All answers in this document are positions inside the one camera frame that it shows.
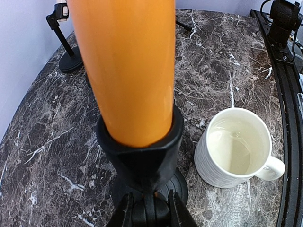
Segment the black stand of purple microphone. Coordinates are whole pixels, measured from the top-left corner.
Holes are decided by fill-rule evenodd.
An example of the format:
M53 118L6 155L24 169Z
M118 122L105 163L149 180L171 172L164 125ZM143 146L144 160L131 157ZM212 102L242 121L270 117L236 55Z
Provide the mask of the black stand of purple microphone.
M86 80L86 83L87 83L88 87L91 89L91 85L90 85L89 77L88 77L87 73L85 74L85 80Z

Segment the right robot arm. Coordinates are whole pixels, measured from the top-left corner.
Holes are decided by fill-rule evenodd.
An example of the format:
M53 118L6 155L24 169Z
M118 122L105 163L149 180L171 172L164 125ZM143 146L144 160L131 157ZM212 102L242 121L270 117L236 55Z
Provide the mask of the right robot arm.
M269 15L263 13L268 0L262 2L260 14L270 26L267 41L275 59L292 63L295 60L294 46L299 27L302 26L303 15L300 13L302 1L274 0ZM291 33L294 32L291 56L288 57L287 45Z

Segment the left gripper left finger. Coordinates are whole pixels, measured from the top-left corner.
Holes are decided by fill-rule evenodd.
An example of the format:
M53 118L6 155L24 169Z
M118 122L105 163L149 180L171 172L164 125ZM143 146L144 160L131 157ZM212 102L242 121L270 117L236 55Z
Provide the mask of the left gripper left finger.
M108 222L108 227L132 227L132 209L134 196L130 192L125 194Z

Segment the orange toy microphone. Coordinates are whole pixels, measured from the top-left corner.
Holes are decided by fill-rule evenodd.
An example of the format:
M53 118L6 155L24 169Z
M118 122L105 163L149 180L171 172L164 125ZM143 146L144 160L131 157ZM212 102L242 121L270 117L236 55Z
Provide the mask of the orange toy microphone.
M110 135L146 147L173 116L175 1L70 0L74 32Z

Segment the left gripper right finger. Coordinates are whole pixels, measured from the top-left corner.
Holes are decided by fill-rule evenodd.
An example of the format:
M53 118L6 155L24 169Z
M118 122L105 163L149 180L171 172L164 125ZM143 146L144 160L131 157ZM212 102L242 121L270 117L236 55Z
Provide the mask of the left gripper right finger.
M168 199L171 227L198 227L177 192L170 190Z

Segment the black stand of orange microphone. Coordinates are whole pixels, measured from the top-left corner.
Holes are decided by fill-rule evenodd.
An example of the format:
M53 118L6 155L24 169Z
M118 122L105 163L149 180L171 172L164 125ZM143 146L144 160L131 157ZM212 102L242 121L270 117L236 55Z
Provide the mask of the black stand of orange microphone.
M186 206L187 183L176 168L183 128L184 118L175 106L168 135L145 148L132 148L114 140L103 118L99 119L97 140L118 174L112 187L114 206L118 207L125 194L133 194L133 227L170 227L170 190Z

